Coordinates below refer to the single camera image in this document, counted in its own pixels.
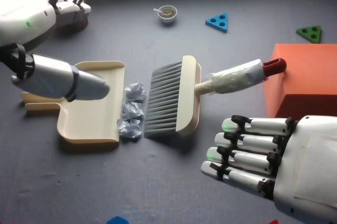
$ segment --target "red object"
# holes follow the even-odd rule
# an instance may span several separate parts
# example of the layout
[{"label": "red object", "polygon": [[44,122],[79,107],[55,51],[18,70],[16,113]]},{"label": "red object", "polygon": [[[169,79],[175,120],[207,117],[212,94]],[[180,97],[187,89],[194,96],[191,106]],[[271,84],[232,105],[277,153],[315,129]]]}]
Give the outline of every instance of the red object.
[{"label": "red object", "polygon": [[269,118],[337,116],[337,44],[276,44],[278,58],[286,71],[263,83]]},{"label": "red object", "polygon": [[264,75],[266,77],[283,73],[286,69],[286,62],[283,58],[277,58],[266,63],[262,63]]}]

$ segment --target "brush bristles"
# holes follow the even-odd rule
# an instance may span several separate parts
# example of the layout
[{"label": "brush bristles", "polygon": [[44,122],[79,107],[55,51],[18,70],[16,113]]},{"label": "brush bristles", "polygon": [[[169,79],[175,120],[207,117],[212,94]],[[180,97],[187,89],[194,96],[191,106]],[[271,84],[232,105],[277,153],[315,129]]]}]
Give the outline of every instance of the brush bristles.
[{"label": "brush bristles", "polygon": [[152,73],[144,126],[147,138],[176,131],[181,67],[182,62],[179,62]]}]

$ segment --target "brush head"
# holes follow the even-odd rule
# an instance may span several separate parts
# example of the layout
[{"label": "brush head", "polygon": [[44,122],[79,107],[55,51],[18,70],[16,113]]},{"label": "brush head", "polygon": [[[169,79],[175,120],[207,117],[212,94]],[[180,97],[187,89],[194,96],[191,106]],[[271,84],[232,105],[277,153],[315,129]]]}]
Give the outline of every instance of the brush head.
[{"label": "brush head", "polygon": [[189,135],[199,122],[199,97],[194,92],[200,83],[201,68],[192,56],[182,62],[161,67],[152,73],[145,118],[146,138]]}]

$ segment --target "dustpan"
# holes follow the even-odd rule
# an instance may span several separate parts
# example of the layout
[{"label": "dustpan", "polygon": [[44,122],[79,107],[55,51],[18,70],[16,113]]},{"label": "dustpan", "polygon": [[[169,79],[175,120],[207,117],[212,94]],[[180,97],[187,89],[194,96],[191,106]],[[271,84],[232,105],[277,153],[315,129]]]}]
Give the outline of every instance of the dustpan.
[{"label": "dustpan", "polygon": [[21,93],[27,112],[60,111],[58,133],[74,144],[119,142],[117,119],[121,116],[124,91],[124,64],[119,61],[81,62],[80,70],[104,78],[110,86],[108,95],[100,100],[50,99]]}]

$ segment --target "small white bowl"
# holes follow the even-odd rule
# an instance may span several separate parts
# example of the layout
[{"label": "small white bowl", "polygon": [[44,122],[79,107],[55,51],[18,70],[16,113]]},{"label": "small white bowl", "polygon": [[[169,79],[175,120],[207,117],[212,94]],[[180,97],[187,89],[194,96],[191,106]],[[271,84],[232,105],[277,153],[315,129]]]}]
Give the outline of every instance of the small white bowl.
[{"label": "small white bowl", "polygon": [[178,10],[174,6],[170,6],[170,5],[161,6],[159,8],[159,10],[163,10],[163,9],[172,9],[173,11],[175,11],[175,15],[172,16],[172,17],[169,17],[169,18],[165,18],[158,13],[158,16],[159,16],[160,20],[164,23],[173,22],[175,20],[176,16],[177,16],[177,14],[178,14]]}]

